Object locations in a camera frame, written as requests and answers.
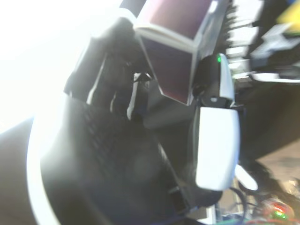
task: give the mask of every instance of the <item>machinery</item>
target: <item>machinery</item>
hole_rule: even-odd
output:
[[[39,224],[200,224],[186,215],[216,204],[234,177],[258,189],[238,165],[240,105],[225,55],[234,9],[230,0],[149,0],[91,38],[32,127],[27,181]],[[298,38],[286,42],[249,54],[251,82],[300,83],[286,69],[271,80],[258,73],[299,48]]]

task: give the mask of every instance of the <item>yellow object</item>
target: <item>yellow object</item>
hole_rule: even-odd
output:
[[[300,0],[293,3],[278,19],[279,23],[291,23],[289,31],[300,32]]]

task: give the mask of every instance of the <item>gray surface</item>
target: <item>gray surface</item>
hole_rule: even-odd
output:
[[[35,225],[26,186],[32,119],[0,135],[0,224]]]

